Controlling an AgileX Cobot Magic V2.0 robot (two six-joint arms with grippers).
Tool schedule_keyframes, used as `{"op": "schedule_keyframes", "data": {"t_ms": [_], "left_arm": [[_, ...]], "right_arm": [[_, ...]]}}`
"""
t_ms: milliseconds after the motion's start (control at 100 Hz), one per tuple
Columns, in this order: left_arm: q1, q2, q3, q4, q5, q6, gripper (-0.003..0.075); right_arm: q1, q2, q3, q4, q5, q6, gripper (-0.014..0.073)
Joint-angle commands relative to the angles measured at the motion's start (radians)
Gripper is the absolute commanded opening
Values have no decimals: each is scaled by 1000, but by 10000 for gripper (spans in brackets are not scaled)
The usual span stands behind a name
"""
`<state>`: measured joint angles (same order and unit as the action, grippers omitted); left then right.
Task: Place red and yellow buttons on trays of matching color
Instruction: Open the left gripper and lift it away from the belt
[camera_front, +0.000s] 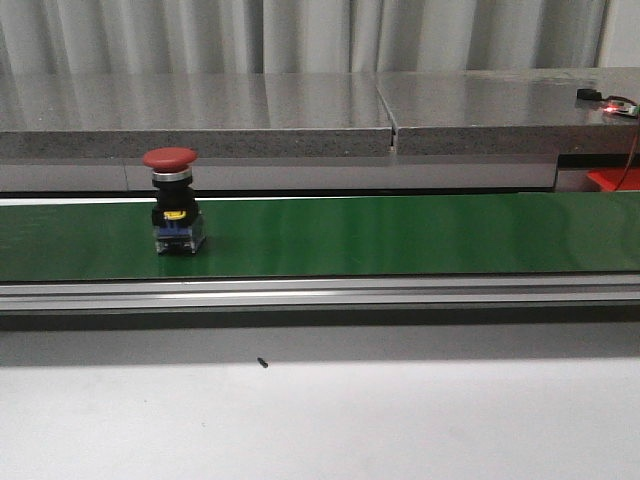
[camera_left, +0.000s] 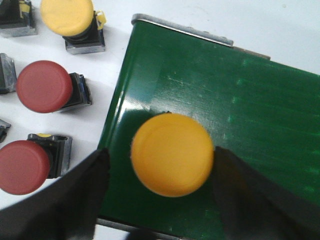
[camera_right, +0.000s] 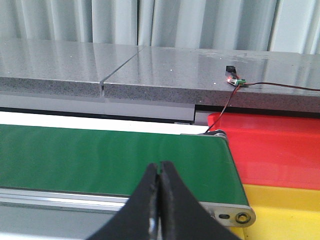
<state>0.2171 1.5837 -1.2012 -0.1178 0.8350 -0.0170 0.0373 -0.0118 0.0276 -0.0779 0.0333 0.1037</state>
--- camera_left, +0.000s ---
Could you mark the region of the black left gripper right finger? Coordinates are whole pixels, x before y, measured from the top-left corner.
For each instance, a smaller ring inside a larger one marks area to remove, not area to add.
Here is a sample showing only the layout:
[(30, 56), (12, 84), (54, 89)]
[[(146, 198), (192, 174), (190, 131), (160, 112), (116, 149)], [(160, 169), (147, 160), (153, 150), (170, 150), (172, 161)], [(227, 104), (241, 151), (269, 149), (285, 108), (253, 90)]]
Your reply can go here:
[(227, 240), (318, 240), (319, 206), (293, 194), (217, 146), (213, 194)]

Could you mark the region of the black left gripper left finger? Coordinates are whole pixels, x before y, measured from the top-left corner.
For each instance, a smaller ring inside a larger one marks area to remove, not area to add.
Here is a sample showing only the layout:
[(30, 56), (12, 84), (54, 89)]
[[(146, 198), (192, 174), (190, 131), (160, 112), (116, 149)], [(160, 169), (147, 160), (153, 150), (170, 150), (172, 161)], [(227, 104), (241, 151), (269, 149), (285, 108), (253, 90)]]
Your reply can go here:
[(36, 194), (0, 211), (2, 240), (91, 240), (109, 186), (110, 155), (98, 149)]

